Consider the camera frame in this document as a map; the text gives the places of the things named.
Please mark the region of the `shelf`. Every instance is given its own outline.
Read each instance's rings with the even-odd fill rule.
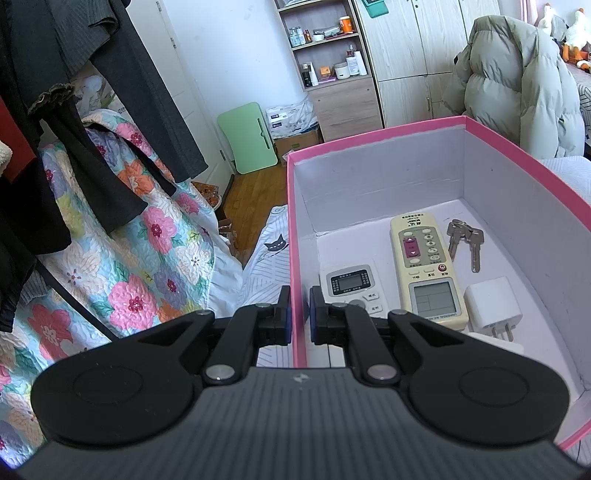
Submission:
[[[319,85],[316,85],[315,87],[305,88],[304,91],[305,92],[311,92],[312,90],[318,90],[319,88],[330,87],[331,85],[342,85],[343,83],[354,82],[355,80],[359,80],[359,79],[370,79],[370,78],[372,78],[372,76],[368,72],[367,75],[355,75],[354,77],[349,77],[348,79],[345,79],[345,80],[337,80],[335,82],[321,83]]]
[[[290,5],[289,7],[280,8],[278,11],[280,14],[282,14],[283,12],[291,12],[293,10],[313,7],[317,4],[334,4],[335,2],[339,1],[340,0],[306,0],[305,2],[299,2],[297,4]]]
[[[337,37],[326,38],[326,39],[320,40],[320,41],[313,41],[312,43],[300,45],[299,47],[292,47],[292,50],[297,51],[297,50],[301,50],[302,48],[314,47],[316,45],[322,45],[323,43],[330,43],[332,41],[342,40],[344,38],[355,38],[358,36],[359,36],[359,34],[357,32],[355,32],[355,33],[341,33],[341,35],[338,35]]]

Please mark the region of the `beige remote control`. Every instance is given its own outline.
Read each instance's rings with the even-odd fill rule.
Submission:
[[[453,330],[468,313],[435,217],[417,212],[390,222],[402,308]]]

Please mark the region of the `pink-rimmed box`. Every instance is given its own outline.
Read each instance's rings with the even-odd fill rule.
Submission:
[[[570,391],[557,443],[568,448],[591,431],[591,207],[553,172],[458,116],[294,152],[287,183],[295,367],[330,365],[322,360],[330,352],[306,333],[308,292],[323,261],[367,245],[391,292],[388,308],[399,308],[389,219],[426,210],[443,232],[450,218],[485,231],[481,272],[470,272],[467,246],[454,262],[462,292],[509,278],[524,314],[515,341]]]

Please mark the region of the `white charger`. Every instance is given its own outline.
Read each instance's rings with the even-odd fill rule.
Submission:
[[[470,285],[464,293],[470,322],[476,332],[496,337],[503,330],[510,342],[511,330],[523,314],[507,277]]]

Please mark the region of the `beige down jacket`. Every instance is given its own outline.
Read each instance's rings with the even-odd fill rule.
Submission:
[[[439,116],[465,114],[535,158],[583,155],[579,93],[549,35],[511,17],[474,22]]]

